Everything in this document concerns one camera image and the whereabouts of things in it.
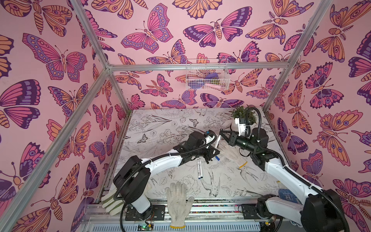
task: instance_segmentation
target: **table surface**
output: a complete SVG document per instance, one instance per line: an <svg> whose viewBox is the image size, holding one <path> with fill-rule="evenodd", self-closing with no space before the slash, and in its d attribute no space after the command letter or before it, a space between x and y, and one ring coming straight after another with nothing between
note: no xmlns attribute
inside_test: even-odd
<svg viewBox="0 0 371 232"><path fill-rule="evenodd" d="M166 153L180 142L188 139L193 131L237 128L230 114L230 108L217 109L169 109L169 110L134 110L126 139L117 162L115 175L131 156L150 158ZM282 150L272 129L262 114L262 128L269 136L268 148L282 154ZM247 164L239 168L237 163L228 159L226 154L234 153L240 157L239 148L231 147L222 140L218 150L220 160L213 159L209 164L201 158L203 178L198 179L197 161L190 161L177 168L165 170L154 175L148 181L152 187L146 193L151 199L166 198L165 188L180 181L187 185L187 196L195 198L222 199L223 197L259 196L268 193L277 194L277 179L263 172L250 157L242 157Z"/></svg>

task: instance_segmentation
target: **pink wall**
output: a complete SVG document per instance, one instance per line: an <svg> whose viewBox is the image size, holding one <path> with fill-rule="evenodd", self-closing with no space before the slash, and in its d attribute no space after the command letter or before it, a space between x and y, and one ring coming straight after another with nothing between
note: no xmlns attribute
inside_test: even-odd
<svg viewBox="0 0 371 232"><path fill-rule="evenodd" d="M285 110L272 104L270 113L275 115L272 123L297 172L342 196L351 231L370 231L371 1L335 0L333 4L334 18L339 11L347 12L345 18L332 23L328 10L311 52L301 56L302 64L311 64L311 69L297 79L294 74L289 77L290 86L282 98ZM360 11L350 17L354 7ZM325 46L329 52L321 48L313 52L316 45L325 43L322 39L331 39L331 28L342 30L333 38L340 41L338 46L330 43Z"/></svg>
<svg viewBox="0 0 371 232"><path fill-rule="evenodd" d="M93 60L91 50L82 49L83 33L75 12L66 1L33 4L22 2L22 4L25 6L21 12L14 11L15 6L10 7L11 5L7 5L6 2L0 7L1 21L6 22L0 30L0 215L48 149L60 127L65 124L67 116L70 116L75 109L73 99L71 103L68 98L76 96L79 103L102 70L99 61L96 58ZM54 13L60 10L63 16L56 17L50 9L54 10ZM34 15L42 18L43 26L40 18L37 18L35 25ZM65 20L67 24L55 24L54 32L48 25L53 25L54 20L59 22ZM59 49L64 53L65 58L61 57ZM64 59L70 64L67 65L67 73L63 71ZM109 163L111 156L100 163L98 158L89 152L89 146L96 141L106 139L112 131L116 133L117 122L119 126L124 123L124 119L118 120L115 105L119 104L119 101L114 91L111 91L110 101L111 105L107 102L106 95L101 93L93 102L99 108L101 104L104 108L106 105L108 108L113 107L109 130L104 128L102 133L96 123L93 107L90 106L89 112L85 113L77 126L79 130L83 124L90 122L90 131L86 128L90 136L84 143L78 138L74 139L74 144L80 143L77 147L80 147L81 151L76 147L76 151L72 150L70 156L60 161L58 167L55 167L56 161L41 183L35 194L36 197L30 201L22 214L25 216L35 212L41 215L40 218L47 222L44 225L45 231L46 228L52 231L71 230L73 217L82 201L83 189L86 188L85 175L90 161L94 162L96 173L100 173L99 185L94 189L91 187L94 194L89 196L96 197L105 174L103 167ZM59 193L68 173L76 164L79 164L79 177L76 182L76 185L79 185L79 191L76 191L78 199L75 199L72 204L62 204L66 199L60 197L58 199L58 195L55 196L59 205L62 205L63 222L57 220L55 216L50 217L49 209L38 211L51 207L50 202L39 202L31 206L32 203L42 199L49 201L56 189Z"/></svg>

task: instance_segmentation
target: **metal bar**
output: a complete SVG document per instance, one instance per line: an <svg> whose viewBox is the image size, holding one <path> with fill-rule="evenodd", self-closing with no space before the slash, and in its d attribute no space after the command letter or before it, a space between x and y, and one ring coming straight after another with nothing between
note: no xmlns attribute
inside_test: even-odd
<svg viewBox="0 0 371 232"><path fill-rule="evenodd" d="M109 63L106 59L106 56L104 55L103 49L98 41L98 38L96 34L94 33L93 27L90 24L90 21L88 17L86 16L85 9L82 6L81 2L79 0L71 0L71 3L75 9L75 13L77 17L79 18L82 27L84 28L86 35L88 36L90 43L101 62L103 68L107 68Z"/></svg>
<svg viewBox="0 0 371 232"><path fill-rule="evenodd" d="M171 65L152 65L152 64L143 64L143 65L112 65L109 66L111 72L120 72L120 71L161 71L161 70L185 70L187 64L171 64ZM192 64L192 68L199 66L204 68L206 64L196 63ZM254 62L254 63L228 63L227 67L229 69L254 69L254 68L287 68L289 62Z"/></svg>
<svg viewBox="0 0 371 232"><path fill-rule="evenodd" d="M99 91L99 88L106 80L107 75L107 69L101 72L97 80L89 89L88 93L85 95L84 99L73 112L72 116L60 130L54 142L49 146L40 163L38 163L34 171L23 184L22 188L17 192L9 207L6 209L2 218L0 219L1 232L9 232L12 230L15 222L19 219L21 213L26 208L28 202L31 200L40 183L44 179L46 173L52 167L72 131L76 128L80 119L85 114L86 109L90 106L96 93Z"/></svg>
<svg viewBox="0 0 371 232"><path fill-rule="evenodd" d="M303 32L303 34L301 35L295 49L294 49L294 52L292 52L290 58L289 58L289 66L287 68L285 68L280 77L278 78L275 86L273 87L272 91L270 92L269 94L269 97L267 99L267 101L265 102L264 104L264 107L263 107L263 111L267 111L270 107L270 105L272 104L274 98L276 97L276 95L278 94L278 92L280 91L283 83L285 82L285 80L287 79L287 77L290 75L290 72L292 70L292 68L294 67L296 61L299 59L302 51L304 50L305 46L307 45L309 39L311 38L311 36L313 35L313 33L315 32L315 30L317 29L319 23L321 22L321 19L323 18L323 16L326 14L328 8L330 7L332 3L332 0L322 0L317 9L315 10L314 14L312 15L309 23L308 23L308 26L306 27L305 31Z"/></svg>
<svg viewBox="0 0 371 232"><path fill-rule="evenodd" d="M121 88L119 87L119 85L116 81L116 78L115 78L115 76L113 75L112 72L109 72L108 78L110 79L112 87L114 88L114 90L116 92L116 95L117 95L118 99L120 100L120 103L121 103L122 107L124 108L126 114L129 114L130 109L128 107L128 104L125 101L124 94L122 93Z"/></svg>

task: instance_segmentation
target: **butterfly wallpaper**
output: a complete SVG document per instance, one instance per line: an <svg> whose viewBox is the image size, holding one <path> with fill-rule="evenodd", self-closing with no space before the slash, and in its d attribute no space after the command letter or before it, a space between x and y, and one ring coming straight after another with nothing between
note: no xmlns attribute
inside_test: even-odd
<svg viewBox="0 0 371 232"><path fill-rule="evenodd" d="M225 54L229 62L265 61L268 52L286 54L285 43L308 23L318 3L318 0L94 0L84 8L93 15L94 25L99 23L106 32L102 36L98 26L94 27L97 36L104 39L99 41L110 64L122 64L118 53L136 64L175 64L195 59L198 53L209 59ZM173 52L178 41L182 48ZM286 46L294 48L294 43L291 39L292 45ZM256 44L257 49L247 51L248 44Z"/></svg>
<svg viewBox="0 0 371 232"><path fill-rule="evenodd" d="M82 46L84 31L66 1L12 4L10 7L3 1L0 6L1 18L8 22L0 30L0 153L12 154L1 157L0 217L103 69L98 59L93 60L91 48L84 49L89 41ZM102 38L114 36L105 35L100 27L98 32ZM41 227L44 231L78 229L85 204L96 198L105 173L104 164L89 153L89 146L113 132L114 141L109 145L116 149L115 125L122 128L126 120L126 114L114 112L109 130L106 125L101 131L93 104L108 108L121 105L106 81L40 182L14 231L30 226L33 229L29 231ZM43 223L25 223L31 215L39 215Z"/></svg>
<svg viewBox="0 0 371 232"><path fill-rule="evenodd" d="M365 25L371 1L332 3L310 41L312 49L304 49L286 80L286 108L273 103L269 112L292 167L335 190L350 230L366 232L371 229L371 31Z"/></svg>

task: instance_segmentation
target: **white wire basket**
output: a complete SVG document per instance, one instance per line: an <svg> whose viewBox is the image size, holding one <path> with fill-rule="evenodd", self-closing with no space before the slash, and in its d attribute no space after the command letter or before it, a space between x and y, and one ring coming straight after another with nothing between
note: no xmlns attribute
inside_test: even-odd
<svg viewBox="0 0 371 232"><path fill-rule="evenodd" d="M228 63L203 63L204 59L188 59L186 64L185 87L187 90L226 90L229 87L230 75Z"/></svg>

